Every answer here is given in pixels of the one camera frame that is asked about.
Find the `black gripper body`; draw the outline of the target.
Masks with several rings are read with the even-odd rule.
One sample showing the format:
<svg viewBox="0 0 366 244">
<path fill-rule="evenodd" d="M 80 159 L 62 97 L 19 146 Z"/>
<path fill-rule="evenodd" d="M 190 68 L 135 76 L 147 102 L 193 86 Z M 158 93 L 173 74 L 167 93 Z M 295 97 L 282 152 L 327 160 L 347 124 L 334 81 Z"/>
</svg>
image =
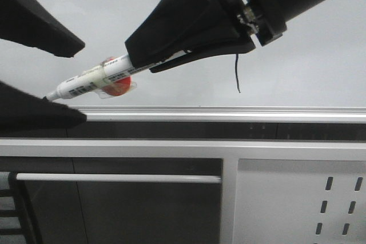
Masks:
<svg viewBox="0 0 366 244">
<path fill-rule="evenodd" d="M 263 45 L 286 29 L 275 0 L 206 0 L 198 23 L 199 46 L 253 46 L 251 35 Z"/>
</svg>

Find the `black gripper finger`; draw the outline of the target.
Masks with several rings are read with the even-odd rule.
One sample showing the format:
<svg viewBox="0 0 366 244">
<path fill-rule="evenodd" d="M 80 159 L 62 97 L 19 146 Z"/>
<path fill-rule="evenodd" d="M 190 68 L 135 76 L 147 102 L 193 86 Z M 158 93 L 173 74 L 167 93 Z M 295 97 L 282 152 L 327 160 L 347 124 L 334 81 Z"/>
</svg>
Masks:
<svg viewBox="0 0 366 244">
<path fill-rule="evenodd" d="M 158 63 L 151 59 L 149 34 L 198 34 L 206 4 L 206 0 L 161 0 L 125 42 L 132 65 L 140 68 Z"/>
<path fill-rule="evenodd" d="M 255 49 L 248 35 L 216 38 L 210 34 L 149 34 L 151 59 L 158 61 L 150 71 L 158 73 L 200 59 L 245 54 Z"/>
<path fill-rule="evenodd" d="M 37 0 L 1 0 L 1 39 L 71 58 L 85 43 Z"/>
<path fill-rule="evenodd" d="M 1 132 L 69 129 L 87 116 L 69 106 L 49 102 L 1 82 Z"/>
</svg>

